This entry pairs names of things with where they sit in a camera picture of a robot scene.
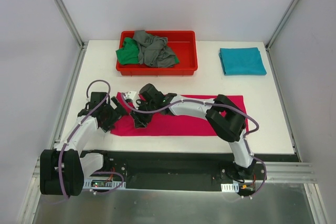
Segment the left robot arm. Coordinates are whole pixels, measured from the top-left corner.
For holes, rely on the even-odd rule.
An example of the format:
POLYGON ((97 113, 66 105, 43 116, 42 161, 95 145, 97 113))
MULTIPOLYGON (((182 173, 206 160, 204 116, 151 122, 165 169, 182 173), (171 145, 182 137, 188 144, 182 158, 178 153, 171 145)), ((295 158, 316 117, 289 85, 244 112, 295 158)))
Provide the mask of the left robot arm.
POLYGON ((53 149, 40 155, 40 192, 43 195, 78 196, 85 179, 93 174, 106 176, 113 172, 105 154, 83 154, 86 144, 109 132, 117 121, 127 115, 116 97, 105 92, 92 92, 85 107, 66 137, 53 149))

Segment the magenta t shirt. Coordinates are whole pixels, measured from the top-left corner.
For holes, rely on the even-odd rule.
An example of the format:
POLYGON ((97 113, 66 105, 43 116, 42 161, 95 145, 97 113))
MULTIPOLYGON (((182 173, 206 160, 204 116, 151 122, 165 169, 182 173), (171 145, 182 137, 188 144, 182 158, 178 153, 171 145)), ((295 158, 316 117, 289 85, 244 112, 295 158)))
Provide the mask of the magenta t shirt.
MULTIPOLYGON (((185 95, 188 99, 210 99, 213 103, 215 95, 185 95)), ((246 112, 242 95, 230 95, 228 99, 242 112, 246 112)), ((216 136, 207 120, 191 116, 155 114, 147 127, 136 129, 131 115, 123 116, 110 131, 117 136, 216 136)))

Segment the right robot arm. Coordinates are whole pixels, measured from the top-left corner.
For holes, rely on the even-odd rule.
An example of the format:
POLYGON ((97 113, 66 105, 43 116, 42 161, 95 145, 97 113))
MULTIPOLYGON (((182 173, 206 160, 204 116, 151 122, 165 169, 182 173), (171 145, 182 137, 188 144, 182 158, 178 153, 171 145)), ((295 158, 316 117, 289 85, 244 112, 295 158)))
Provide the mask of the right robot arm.
POLYGON ((207 121, 216 135, 229 143, 234 155, 234 169, 242 179, 255 173, 256 161, 244 140, 247 115, 225 95, 213 99, 188 98, 176 93, 163 94, 150 83, 139 92, 123 95, 131 102, 135 128, 146 128, 155 114, 189 116, 207 121))

